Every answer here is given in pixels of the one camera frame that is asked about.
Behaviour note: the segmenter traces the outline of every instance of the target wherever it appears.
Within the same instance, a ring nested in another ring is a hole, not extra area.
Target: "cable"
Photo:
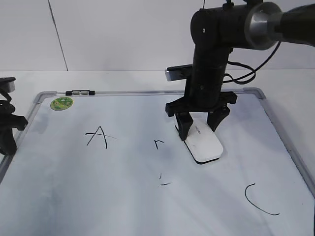
[[[12,98],[11,96],[6,92],[4,91],[3,89],[0,88],[0,94],[5,97],[5,99],[8,101],[8,102],[11,102]]]
[[[248,66],[248,65],[241,64],[241,63],[239,63],[239,62],[228,61],[227,63],[230,64],[230,65],[240,66],[240,67],[243,67],[243,68],[246,68],[246,69],[251,70],[251,72],[248,73],[248,74],[246,74],[246,75],[244,75],[244,76],[241,76],[241,77],[239,77],[239,78],[236,78],[236,79],[234,79],[230,74],[225,74],[224,76],[229,77],[231,80],[223,81],[223,83],[225,84],[225,83],[235,82],[235,83],[237,83],[237,84],[239,84],[239,85],[245,85],[245,84],[248,84],[249,82],[253,81],[253,80],[255,79],[255,77],[256,77],[256,72],[257,72],[258,70],[260,70],[265,64],[267,64],[268,61],[270,61],[270,59],[275,55],[275,53],[276,53],[277,50],[279,49],[280,45],[281,45],[281,42],[278,42],[277,45],[276,45],[276,47],[275,47],[275,49],[274,49],[273,52],[270,54],[270,56],[269,56],[259,67],[257,67],[255,70],[254,70],[252,67]],[[244,78],[246,78],[246,77],[248,77],[248,76],[250,76],[250,75],[253,75],[250,79],[248,79],[248,80],[246,80],[246,81],[239,81],[239,80],[244,79]]]

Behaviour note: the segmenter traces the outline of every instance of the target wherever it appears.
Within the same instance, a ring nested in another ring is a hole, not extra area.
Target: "whiteboard frame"
[[[243,89],[223,89],[222,91],[232,91],[236,94],[243,94],[243,93],[251,93],[254,94],[258,99],[265,110],[267,116],[269,117],[271,123],[273,124],[276,132],[278,133],[281,141],[283,142],[286,150],[288,151],[291,159],[293,160],[295,166],[299,170],[304,182],[306,183],[307,187],[309,188],[310,192],[312,193],[313,197],[315,198],[315,180],[314,176],[309,171],[308,167],[305,165],[301,155],[293,145],[292,141],[290,140],[289,136],[287,135],[285,129],[281,125],[281,122],[278,120],[275,113],[272,111],[268,104],[268,100],[266,96],[259,88],[243,88]],[[121,92],[95,92],[94,96],[150,96],[150,95],[184,95],[183,90],[171,90],[171,91],[121,91]],[[30,125],[32,124],[42,102],[49,97],[61,97],[66,96],[66,92],[57,92],[57,91],[44,91],[39,93],[36,98],[34,99],[27,115],[26,119],[29,121],[26,129],[24,131],[18,131],[15,135],[15,140],[17,147],[23,141],[24,136],[26,135]],[[90,96],[90,95],[72,95],[73,97],[78,96]],[[0,163],[0,184],[5,176],[5,173],[13,159],[14,155],[6,155],[4,156],[3,160]]]

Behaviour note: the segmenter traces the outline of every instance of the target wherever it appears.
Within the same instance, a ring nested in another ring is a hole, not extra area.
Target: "black clamp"
[[[93,96],[95,95],[94,90],[72,90],[72,91],[66,91],[65,92],[66,96],[73,96],[73,95],[90,95]]]
[[[12,98],[8,93],[14,91],[14,81],[14,77],[0,78],[0,94],[6,98],[0,100],[0,153],[3,155],[12,155],[17,150],[12,129],[24,130],[28,124],[25,117],[12,115],[15,107],[10,104]]]
[[[215,106],[211,108],[196,106],[189,99],[191,71],[192,66],[189,67],[188,65],[185,65],[184,68],[176,66],[166,70],[166,76],[169,81],[187,79],[184,97],[167,103],[165,106],[167,115],[169,117],[176,117],[178,134],[182,141],[186,140],[188,131],[193,124],[193,119],[189,114],[190,112],[207,112],[207,124],[213,131],[215,131],[224,118],[230,114],[230,109],[227,107],[227,104],[235,104],[237,100],[237,95],[234,92],[221,92],[219,100]]]

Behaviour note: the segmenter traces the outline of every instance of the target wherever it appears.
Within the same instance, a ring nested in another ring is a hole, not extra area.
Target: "white wall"
[[[1,0],[0,34],[0,70],[65,70],[47,0]]]
[[[274,0],[283,10],[313,0]],[[243,4],[242,0],[234,1]],[[223,0],[206,0],[218,7]],[[69,70],[164,70],[192,62],[190,20],[202,0],[51,0]],[[253,66],[269,51],[237,49]],[[315,68],[315,49],[283,44],[265,68]]]
[[[190,20],[202,0],[50,0],[69,70],[164,70],[192,62]],[[313,0],[274,0],[283,10]],[[206,0],[218,7],[223,0]],[[0,1],[0,70],[66,70],[48,0]],[[236,49],[252,66],[269,51]],[[283,44],[265,68],[315,68],[315,49]]]

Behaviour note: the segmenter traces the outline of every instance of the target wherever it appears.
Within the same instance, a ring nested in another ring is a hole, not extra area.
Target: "black cable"
[[[0,94],[5,97],[5,99],[8,101],[8,102],[11,102],[12,98],[11,96],[6,92],[4,91],[3,89],[0,88]]]
[[[246,191],[247,191],[247,189],[248,189],[249,187],[251,187],[251,186],[253,186],[253,185],[255,185],[255,183],[253,183],[253,184],[251,184],[251,185],[248,185],[248,186],[245,188],[245,197],[246,197],[247,201],[249,201],[250,204],[252,204],[252,205],[253,205],[254,207],[256,207],[257,209],[259,209],[259,210],[261,210],[262,212],[265,212],[265,213],[267,213],[267,214],[269,214],[269,215],[280,215],[280,213],[271,214],[271,213],[269,213],[269,212],[266,212],[265,210],[263,210],[263,209],[257,207],[254,203],[252,203],[252,202],[248,199],[247,194],[246,194]]]
[[[224,76],[228,76],[229,78],[231,78],[231,80],[226,80],[226,81],[223,81],[223,83],[231,83],[231,82],[235,82],[237,84],[240,84],[240,85],[245,85],[245,84],[248,84],[249,82],[253,81],[256,77],[256,72],[258,70],[260,70],[265,64],[267,64],[268,61],[270,61],[270,59],[275,55],[275,53],[277,52],[277,50],[279,49],[281,45],[281,42],[278,42],[275,49],[273,50],[273,52],[270,54],[270,56],[259,66],[257,67],[255,70],[253,70],[250,66],[248,65],[244,65],[244,64],[241,64],[239,62],[232,62],[232,61],[228,61],[228,64],[230,65],[235,65],[235,66],[240,66],[240,67],[243,67],[243,68],[246,68],[246,69],[249,69],[251,70],[250,73],[244,75],[244,76],[241,76],[239,78],[236,78],[234,79],[230,74],[225,74]],[[250,75],[253,75],[250,79],[246,80],[246,81],[239,81],[241,79],[244,79]]]

